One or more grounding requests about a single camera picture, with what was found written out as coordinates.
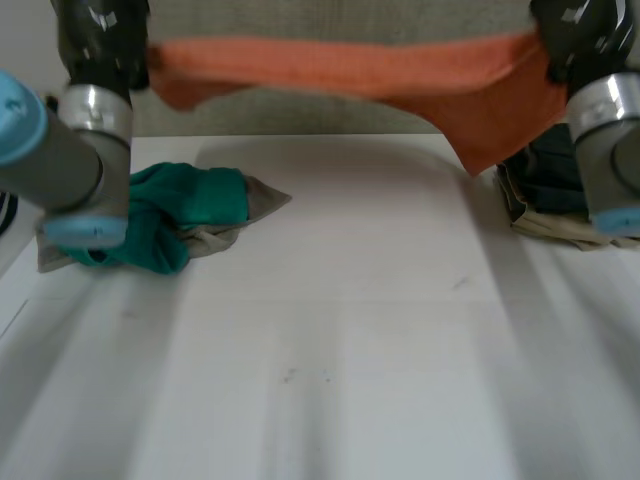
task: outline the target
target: gray wall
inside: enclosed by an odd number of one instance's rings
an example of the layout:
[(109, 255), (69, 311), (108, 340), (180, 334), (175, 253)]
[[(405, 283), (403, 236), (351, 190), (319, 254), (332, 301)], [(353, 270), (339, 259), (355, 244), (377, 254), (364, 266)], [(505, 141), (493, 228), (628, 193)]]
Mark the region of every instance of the gray wall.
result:
[[(528, 28), (526, 0), (150, 0), (154, 40), (252, 34), (397, 45)], [(254, 90), (188, 114), (136, 101), (138, 135), (409, 133), (412, 115), (341, 98)]]

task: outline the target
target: dark green cloth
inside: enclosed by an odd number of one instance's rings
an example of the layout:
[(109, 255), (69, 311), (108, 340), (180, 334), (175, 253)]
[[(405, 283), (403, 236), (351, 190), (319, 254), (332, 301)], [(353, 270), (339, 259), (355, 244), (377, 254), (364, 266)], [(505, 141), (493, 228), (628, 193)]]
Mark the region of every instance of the dark green cloth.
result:
[(156, 273), (176, 273), (189, 261), (176, 230), (234, 225), (249, 217), (244, 176), (235, 169), (160, 163), (131, 175), (130, 189), (124, 244), (100, 251), (66, 249), (67, 255), (89, 266), (124, 263)]

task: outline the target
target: white table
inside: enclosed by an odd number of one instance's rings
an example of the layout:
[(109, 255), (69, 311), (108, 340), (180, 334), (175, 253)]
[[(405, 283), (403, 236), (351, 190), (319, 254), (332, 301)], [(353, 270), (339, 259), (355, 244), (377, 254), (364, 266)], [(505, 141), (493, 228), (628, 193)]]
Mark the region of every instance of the white table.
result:
[(38, 275), (30, 243), (0, 279), (0, 479), (640, 478), (640, 255), (515, 235), (439, 135), (133, 157), (294, 200), (171, 278)]

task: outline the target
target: black cable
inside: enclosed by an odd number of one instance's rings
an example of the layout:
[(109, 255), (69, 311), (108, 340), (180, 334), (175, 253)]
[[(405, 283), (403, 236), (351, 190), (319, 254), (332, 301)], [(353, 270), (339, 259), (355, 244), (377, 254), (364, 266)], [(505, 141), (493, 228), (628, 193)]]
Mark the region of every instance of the black cable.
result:
[[(6, 193), (0, 194), (0, 210), (4, 206), (4, 202), (7, 198)], [(16, 218), (16, 214), (18, 213), (18, 197), (15, 195), (9, 195), (9, 201), (7, 203), (7, 211), (5, 212), (4, 218), (2, 222), (0, 222), (0, 235), (4, 234), (7, 229), (13, 223), (13, 220)]]

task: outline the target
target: crumpled fabric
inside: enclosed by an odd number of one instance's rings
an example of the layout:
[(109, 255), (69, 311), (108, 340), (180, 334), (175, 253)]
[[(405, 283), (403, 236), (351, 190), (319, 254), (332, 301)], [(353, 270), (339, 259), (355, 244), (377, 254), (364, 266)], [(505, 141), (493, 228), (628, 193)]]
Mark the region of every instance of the crumpled fabric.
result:
[(434, 124), (471, 175), (563, 117), (548, 64), (535, 32), (401, 47), (204, 37), (149, 50), (151, 86), (175, 109), (255, 86), (370, 99)]
[(228, 249), (245, 226), (289, 200), (289, 195), (239, 170), (157, 164), (131, 176), (129, 226), (123, 245), (98, 251), (61, 249), (39, 231), (38, 270), (45, 273), (79, 262), (178, 273), (191, 258)]

